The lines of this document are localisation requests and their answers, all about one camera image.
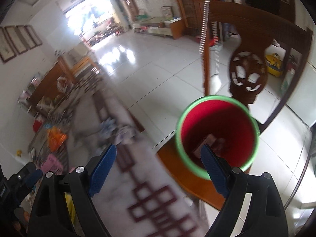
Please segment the red green trash bin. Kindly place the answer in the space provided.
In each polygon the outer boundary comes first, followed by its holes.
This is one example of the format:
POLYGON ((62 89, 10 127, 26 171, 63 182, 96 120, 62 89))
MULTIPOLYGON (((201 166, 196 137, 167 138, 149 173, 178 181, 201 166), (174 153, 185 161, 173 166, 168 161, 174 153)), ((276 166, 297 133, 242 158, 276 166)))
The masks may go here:
POLYGON ((177 123, 177 153, 197 177, 210 177, 200 159, 204 143, 232 167, 247 171, 259 146, 259 126, 241 102, 221 95, 205 96, 191 103, 177 123))

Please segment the pink plastic bag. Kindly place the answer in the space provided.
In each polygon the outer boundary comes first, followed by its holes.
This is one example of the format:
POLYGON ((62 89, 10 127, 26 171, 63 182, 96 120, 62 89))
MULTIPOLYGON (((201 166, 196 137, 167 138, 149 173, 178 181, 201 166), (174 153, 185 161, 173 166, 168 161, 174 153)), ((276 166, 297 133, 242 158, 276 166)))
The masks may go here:
POLYGON ((43 162, 42 165, 40 166, 40 169, 42 170, 44 174, 51 171, 55 173, 56 175, 61 175, 63 173, 64 166, 55 155, 53 155, 52 153, 49 153, 45 162, 43 162))

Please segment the orange snack bag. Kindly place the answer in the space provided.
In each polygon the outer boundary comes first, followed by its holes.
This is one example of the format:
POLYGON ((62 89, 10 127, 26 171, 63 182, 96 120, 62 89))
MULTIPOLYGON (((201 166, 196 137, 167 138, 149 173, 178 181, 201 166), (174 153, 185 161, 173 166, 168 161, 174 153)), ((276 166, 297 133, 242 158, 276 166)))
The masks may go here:
POLYGON ((47 129, 47 143, 51 152, 56 152, 67 138, 68 135, 56 126, 47 129))

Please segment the grey patterned floor rug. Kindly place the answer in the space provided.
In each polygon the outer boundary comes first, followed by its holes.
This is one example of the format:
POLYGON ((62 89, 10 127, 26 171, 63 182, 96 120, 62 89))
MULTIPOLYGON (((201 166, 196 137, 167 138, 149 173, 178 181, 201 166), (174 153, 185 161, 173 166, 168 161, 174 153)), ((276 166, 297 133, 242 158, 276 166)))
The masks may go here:
POLYGON ((209 223, 204 204, 173 181, 151 149, 131 114, 94 73, 83 76, 67 92, 29 145, 40 168, 49 153, 64 166, 63 174, 102 153, 109 144, 117 155, 92 202, 110 236, 204 236, 209 223), (47 129, 68 135, 56 152, 47 129))

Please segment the dark wooden chair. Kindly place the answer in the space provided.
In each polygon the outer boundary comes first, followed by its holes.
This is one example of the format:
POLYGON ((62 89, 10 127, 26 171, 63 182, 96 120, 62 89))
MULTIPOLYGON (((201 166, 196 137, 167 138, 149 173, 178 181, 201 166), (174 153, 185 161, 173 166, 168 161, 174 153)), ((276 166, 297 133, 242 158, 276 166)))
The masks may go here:
POLYGON ((299 26, 269 12, 232 2, 199 0, 196 7, 202 18, 200 54, 204 68, 204 95, 210 92, 209 33, 215 31, 212 23, 229 23, 241 38, 239 46, 229 60, 229 77, 232 98, 245 106, 253 104, 268 80, 268 65, 265 50, 276 40, 283 49, 294 49, 300 53, 300 63, 286 92, 271 115, 259 124, 263 132, 286 105, 295 90, 306 66, 312 44, 311 29, 299 26))

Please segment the wooden tv cabinet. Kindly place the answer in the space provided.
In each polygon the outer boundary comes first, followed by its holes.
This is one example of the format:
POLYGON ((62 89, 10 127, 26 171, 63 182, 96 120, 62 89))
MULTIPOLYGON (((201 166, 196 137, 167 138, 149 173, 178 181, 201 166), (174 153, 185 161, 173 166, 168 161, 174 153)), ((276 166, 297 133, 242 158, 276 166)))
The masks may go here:
POLYGON ((170 36, 177 40, 184 36, 186 27, 181 17, 147 17, 132 23, 132 29, 135 33, 144 33, 150 35, 170 36))

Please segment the framed wall pictures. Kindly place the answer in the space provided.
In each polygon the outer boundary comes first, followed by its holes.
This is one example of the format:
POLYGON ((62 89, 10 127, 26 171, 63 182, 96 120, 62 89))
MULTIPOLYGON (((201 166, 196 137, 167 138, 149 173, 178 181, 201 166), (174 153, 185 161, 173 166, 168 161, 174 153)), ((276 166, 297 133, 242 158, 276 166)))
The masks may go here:
POLYGON ((1 61, 7 63, 15 57, 42 45, 31 25, 1 26, 1 61))

